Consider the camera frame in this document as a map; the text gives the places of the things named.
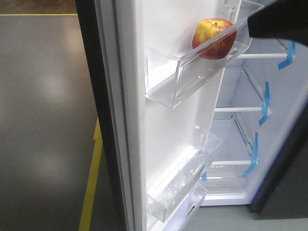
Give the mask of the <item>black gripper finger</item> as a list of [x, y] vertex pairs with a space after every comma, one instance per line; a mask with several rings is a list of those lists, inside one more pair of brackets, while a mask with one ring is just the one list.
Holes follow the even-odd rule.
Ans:
[[308, 44], [306, 0], [277, 0], [248, 17], [247, 23], [252, 38], [287, 39]]

